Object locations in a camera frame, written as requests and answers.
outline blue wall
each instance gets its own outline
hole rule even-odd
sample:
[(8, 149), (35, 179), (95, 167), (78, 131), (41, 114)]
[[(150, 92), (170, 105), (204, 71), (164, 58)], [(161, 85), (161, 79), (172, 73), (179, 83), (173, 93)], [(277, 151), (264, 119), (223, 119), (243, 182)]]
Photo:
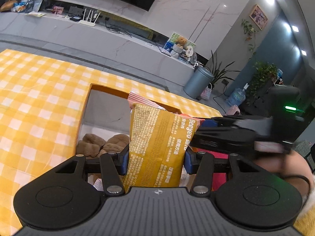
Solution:
[(256, 54), (246, 64), (235, 81), (227, 88), (226, 95), (230, 95), (235, 88), (242, 88), (251, 81), (256, 71), (253, 67), (255, 61), (274, 63), (283, 71), (284, 84), (289, 85), (302, 66), (303, 60), (301, 56), (292, 29), (282, 11), (261, 45), (257, 48)]

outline black chair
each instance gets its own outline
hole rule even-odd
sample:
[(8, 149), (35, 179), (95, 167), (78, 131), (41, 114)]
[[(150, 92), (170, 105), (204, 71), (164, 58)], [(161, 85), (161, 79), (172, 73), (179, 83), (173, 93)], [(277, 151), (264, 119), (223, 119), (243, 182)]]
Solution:
[(312, 173), (315, 172), (315, 167), (313, 168), (308, 157), (311, 156), (313, 162), (315, 163), (315, 144), (311, 147), (311, 151), (304, 157), (305, 160), (308, 162), (308, 165), (311, 167)]

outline yellow package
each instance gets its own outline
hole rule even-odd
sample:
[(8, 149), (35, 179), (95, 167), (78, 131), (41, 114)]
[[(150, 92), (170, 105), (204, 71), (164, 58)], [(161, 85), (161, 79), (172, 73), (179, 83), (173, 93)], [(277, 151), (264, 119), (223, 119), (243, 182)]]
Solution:
[(131, 114), (129, 164), (122, 183), (131, 186), (177, 187), (185, 150), (199, 122), (158, 108), (135, 104)]

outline black circular cap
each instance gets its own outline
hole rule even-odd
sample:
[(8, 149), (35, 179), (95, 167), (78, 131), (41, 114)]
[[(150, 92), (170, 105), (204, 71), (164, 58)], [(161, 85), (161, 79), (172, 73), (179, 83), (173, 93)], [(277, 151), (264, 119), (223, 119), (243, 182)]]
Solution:
[(224, 216), (248, 228), (292, 225), (302, 207), (298, 190), (270, 173), (241, 173), (215, 193)]
[(270, 186), (252, 185), (244, 189), (243, 197), (251, 204), (268, 206), (276, 203), (280, 199), (280, 194)]
[(13, 206), (23, 224), (59, 230), (88, 220), (100, 206), (100, 194), (71, 174), (52, 173), (18, 190)]
[(58, 208), (68, 204), (73, 198), (71, 190), (65, 187), (52, 186), (40, 190), (36, 195), (39, 204), (49, 208)]

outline white circular logo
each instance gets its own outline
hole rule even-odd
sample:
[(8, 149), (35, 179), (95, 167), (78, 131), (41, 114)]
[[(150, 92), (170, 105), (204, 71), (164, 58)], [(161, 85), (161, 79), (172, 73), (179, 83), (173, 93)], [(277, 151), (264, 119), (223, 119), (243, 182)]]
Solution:
[(158, 190), (155, 190), (155, 191), (154, 191), (154, 193), (155, 193), (155, 194), (157, 194), (157, 195), (160, 195), (160, 194), (162, 194), (162, 193), (163, 193), (163, 191), (162, 191), (162, 190), (160, 190), (160, 189), (158, 189)]

